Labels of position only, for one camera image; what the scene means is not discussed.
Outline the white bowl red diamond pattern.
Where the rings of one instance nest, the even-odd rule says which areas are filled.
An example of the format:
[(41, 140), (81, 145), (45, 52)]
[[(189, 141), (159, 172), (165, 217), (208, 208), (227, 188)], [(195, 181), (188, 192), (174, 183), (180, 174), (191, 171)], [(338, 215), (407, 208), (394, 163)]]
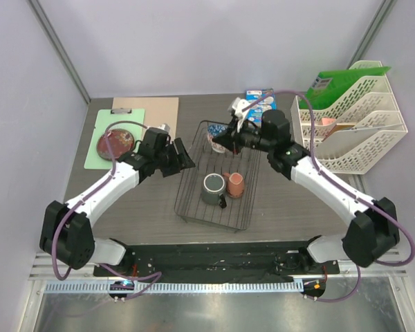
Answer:
[(207, 140), (211, 144), (212, 150), (219, 154), (224, 154), (226, 148), (220, 144), (213, 142), (213, 138), (218, 136), (221, 132), (227, 129), (224, 124), (210, 124), (207, 126)]

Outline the red floral plate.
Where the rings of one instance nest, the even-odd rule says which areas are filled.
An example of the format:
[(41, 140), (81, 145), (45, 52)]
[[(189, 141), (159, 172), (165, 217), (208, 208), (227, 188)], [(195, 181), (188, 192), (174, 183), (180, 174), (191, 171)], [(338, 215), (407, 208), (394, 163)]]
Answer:
[[(100, 158), (111, 160), (109, 148), (104, 137), (105, 134), (98, 140), (96, 151)], [(133, 134), (126, 129), (112, 129), (107, 135), (107, 138), (115, 159), (119, 158), (124, 153), (131, 151), (136, 142)]]

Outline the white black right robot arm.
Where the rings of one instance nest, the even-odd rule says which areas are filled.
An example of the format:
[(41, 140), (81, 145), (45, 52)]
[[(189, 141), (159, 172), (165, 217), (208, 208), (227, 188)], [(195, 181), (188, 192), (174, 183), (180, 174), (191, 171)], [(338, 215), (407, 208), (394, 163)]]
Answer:
[(307, 148), (292, 139), (282, 111), (266, 111), (259, 127), (233, 117), (213, 142), (234, 154), (243, 148), (265, 152), (277, 173), (316, 195), (346, 223), (344, 235), (309, 240), (298, 257), (304, 272), (314, 273), (324, 262), (340, 259), (366, 268), (399, 242), (398, 227), (387, 219), (396, 216), (395, 205), (387, 198), (377, 201), (360, 193), (319, 164)]

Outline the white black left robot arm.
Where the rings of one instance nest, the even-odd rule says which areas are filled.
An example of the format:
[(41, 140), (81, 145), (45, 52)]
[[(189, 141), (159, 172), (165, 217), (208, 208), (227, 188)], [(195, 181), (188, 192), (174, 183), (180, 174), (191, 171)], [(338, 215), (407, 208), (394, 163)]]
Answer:
[(97, 239), (93, 226), (122, 195), (139, 186), (155, 171), (164, 177), (194, 167), (183, 141), (150, 127), (136, 151), (116, 159), (112, 169), (90, 188), (65, 203), (53, 201), (44, 215), (39, 247), (69, 268), (106, 264), (119, 276), (133, 269), (127, 246), (113, 239)]

